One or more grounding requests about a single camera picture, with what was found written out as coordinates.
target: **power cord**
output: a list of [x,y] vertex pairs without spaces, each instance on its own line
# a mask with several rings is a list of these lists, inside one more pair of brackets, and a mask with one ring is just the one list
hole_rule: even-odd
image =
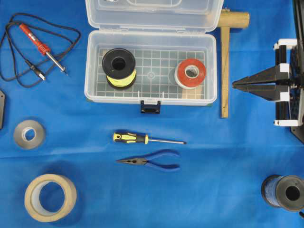
[[[16,16],[26,16],[26,17],[35,18],[35,19],[40,20],[40,21],[42,21],[42,22],[44,22],[44,23],[46,23],[46,24],[49,24],[49,25],[51,25],[51,26],[53,26],[53,27],[57,27],[57,28],[65,29],[65,30],[74,31],[74,32],[76,32],[76,33],[78,34],[78,37],[77,37],[74,41],[72,41],[72,40],[69,39],[68,37],[63,36],[63,35],[60,35],[60,34],[58,34],[58,33],[55,33],[55,32],[52,32],[52,31],[49,31],[49,30],[46,30],[46,29],[43,29],[43,28],[39,28],[39,27],[37,27],[37,26],[30,25],[30,24],[28,24],[28,23],[26,23],[26,22],[24,22],[24,21],[14,20],[14,18],[15,18]],[[4,41],[5,37],[7,37],[7,38],[8,38],[8,42],[9,42],[9,47],[10,47],[10,50],[11,50],[11,54],[12,54],[12,58],[13,58],[13,65],[14,65],[14,69],[13,69],[13,70],[14,70],[15,76],[9,77],[9,78],[5,78],[5,77],[2,75],[1,71],[0,71],[0,77],[1,77],[4,81],[6,81],[6,82],[9,82],[9,81],[12,81],[12,80],[15,80],[15,79],[16,79],[16,80],[18,81],[18,83],[19,83],[22,87],[24,87],[24,88],[32,88],[32,87],[38,85],[39,83],[41,83],[43,80],[40,78],[38,81],[36,81],[36,82],[34,82],[34,83],[32,83],[32,84],[26,85],[26,84],[24,84],[24,83],[21,82],[20,77],[22,77],[23,75],[27,74],[27,73],[30,72],[30,71],[33,71],[36,75],[39,74],[40,71],[38,70],[37,67],[40,66],[40,65],[42,65],[43,63],[48,62],[50,59],[45,59],[45,60],[43,60],[43,61],[41,61],[41,62],[39,62],[39,63],[37,63],[37,64],[34,65],[34,64],[32,64],[28,59],[25,58],[25,56],[21,53],[21,51],[20,51],[20,50],[16,47],[16,45],[14,44],[14,42],[13,42],[11,36],[10,36],[10,33],[9,33],[9,31],[10,31],[9,29],[10,29],[12,26],[19,26],[19,25],[21,25],[21,24],[25,24],[25,25],[27,25],[28,27],[30,27],[30,28],[32,28],[32,29],[36,29],[36,30],[39,30],[39,31],[42,31],[42,32],[46,32],[46,33],[49,33],[49,34],[54,35],[54,36],[56,36],[56,37],[60,37],[60,38],[63,38],[63,39],[65,39],[65,40],[69,41],[69,42],[71,43],[71,45],[69,46],[68,49],[66,49],[64,52],[62,52],[62,53],[60,53],[60,54],[58,54],[58,55],[54,55],[54,57],[55,57],[58,61],[60,61],[66,54],[68,54],[68,53],[73,49],[73,47],[74,47],[74,46],[76,45],[76,43],[79,41],[79,39],[80,39],[80,37],[81,37],[81,33],[80,33],[77,29],[75,29],[75,28],[71,28],[71,27],[67,27],[67,26],[62,26],[62,25],[57,25],[57,24],[51,23],[51,22],[49,22],[49,21],[47,21],[47,20],[45,20],[45,19],[43,19],[43,18],[37,17],[37,16],[35,16],[35,15],[27,14],[27,13],[16,13],[16,14],[14,14],[14,15],[10,18],[9,23],[5,26],[5,32],[4,32],[4,34],[3,34],[3,36],[2,36],[2,39],[1,39],[1,41],[0,41],[0,49],[1,49],[1,46],[2,46],[2,44],[3,44],[3,41]],[[25,62],[27,63],[27,65],[29,66],[29,69],[23,71],[23,72],[20,73],[20,74],[17,73],[16,58],[15,58],[15,52],[14,52],[13,47],[17,50],[17,52],[21,55],[21,57],[24,59],[24,61],[25,61]],[[53,65],[46,71],[46,73],[44,74],[44,76],[49,75],[50,72],[51,72],[51,70],[52,70],[55,66],[56,66],[56,64],[53,64]]]

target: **yellow wire spool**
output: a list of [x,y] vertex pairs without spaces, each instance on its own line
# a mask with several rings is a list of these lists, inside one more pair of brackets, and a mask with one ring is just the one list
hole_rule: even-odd
[[123,48],[109,50],[103,58],[107,82],[115,89],[127,89],[136,80],[135,57]]
[[128,85],[130,85],[132,83],[132,81],[135,79],[136,77],[136,70],[133,71],[133,73],[124,78],[124,79],[113,79],[111,77],[109,77],[108,75],[106,76],[106,78],[112,83],[112,85],[116,86],[116,87],[126,87]]

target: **yellow and black screwdriver handle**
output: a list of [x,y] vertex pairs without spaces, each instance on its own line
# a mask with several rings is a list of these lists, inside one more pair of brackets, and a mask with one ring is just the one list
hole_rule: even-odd
[[149,136],[146,135],[136,135],[134,133],[114,133],[113,134],[114,142],[118,143],[144,143],[148,144]]

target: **gray tape roll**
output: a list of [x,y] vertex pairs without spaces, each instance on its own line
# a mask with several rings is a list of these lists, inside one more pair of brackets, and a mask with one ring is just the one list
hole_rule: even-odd
[[[31,140],[26,139],[26,133],[30,130],[34,131],[34,138]],[[37,148],[42,144],[45,139],[45,130],[37,121],[25,120],[18,124],[14,132],[14,139],[18,146],[25,150]]]

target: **spool of wire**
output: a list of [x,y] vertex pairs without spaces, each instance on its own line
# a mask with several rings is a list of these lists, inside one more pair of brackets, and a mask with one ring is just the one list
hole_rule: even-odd
[[264,180],[261,192],[271,207],[293,212],[304,209],[304,181],[298,176],[271,175]]
[[107,82],[115,89],[127,89],[136,80],[135,58],[123,48],[112,49],[104,55],[103,70]]

